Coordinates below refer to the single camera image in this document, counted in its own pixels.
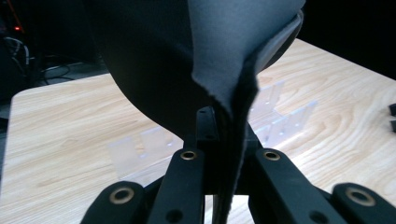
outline wood grain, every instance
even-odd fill
[[[261,86],[286,81],[276,107],[282,113],[318,101],[304,131],[276,147],[314,185],[331,191],[354,182],[396,205],[396,134],[388,112],[396,81],[301,40],[258,80]],[[19,93],[8,128],[0,223],[79,223],[99,192],[119,180],[111,147],[133,139],[139,149],[140,134],[157,126],[110,75]],[[149,183],[164,173],[173,151],[136,157],[128,178]],[[230,223],[251,223],[246,198],[234,201]],[[207,217],[210,212],[207,206]]]

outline black fabric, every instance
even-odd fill
[[[97,46],[125,96],[184,139],[215,108],[222,155],[214,223],[225,223],[256,75],[289,47],[303,0],[84,0]]]

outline transparent plastic piece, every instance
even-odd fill
[[[281,115],[275,110],[284,86],[284,81],[260,89],[253,103],[249,123],[263,147],[275,147],[299,133],[311,116],[317,102],[297,108],[288,115]]]
[[[249,112],[248,121],[264,147],[276,147],[296,136],[317,104],[311,102],[288,115],[279,114],[275,107],[283,86],[284,81],[280,81],[261,88]],[[183,147],[183,141],[157,125],[124,136],[107,147],[119,179],[146,186],[165,174],[173,153]]]

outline cable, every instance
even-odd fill
[[[22,45],[24,47],[25,50],[25,57],[26,57],[26,65],[29,65],[29,49],[26,47],[26,45],[23,44],[23,42],[21,42],[19,39],[15,39],[9,36],[4,37],[3,39],[5,40],[12,40],[17,42],[18,44]]]
[[[79,63],[71,63],[71,64],[62,64],[62,65],[57,65],[57,66],[53,66],[53,67],[49,67],[46,69],[41,70],[41,73],[43,74],[41,80],[43,80],[47,85],[49,85],[49,80],[51,79],[67,79],[67,80],[75,80],[74,78],[71,77],[64,77],[65,75],[67,75],[71,69],[69,67],[69,65],[74,65],[74,64],[79,64]],[[67,70],[65,72],[63,72],[62,74],[58,75],[58,76],[54,76],[54,77],[46,77],[46,73],[48,71],[52,71],[52,70],[56,70],[59,68],[66,68]]]

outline metal grommet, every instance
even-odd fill
[[[264,152],[264,158],[269,160],[269,161],[279,161],[280,156],[276,152],[265,151]]]
[[[110,194],[110,201],[114,204],[128,203],[134,197],[134,190],[131,188],[123,187],[115,189]]]
[[[193,151],[185,151],[180,154],[180,157],[185,161],[192,161],[197,158],[197,154]]]
[[[346,196],[353,201],[363,206],[374,206],[375,199],[362,189],[347,188]]]

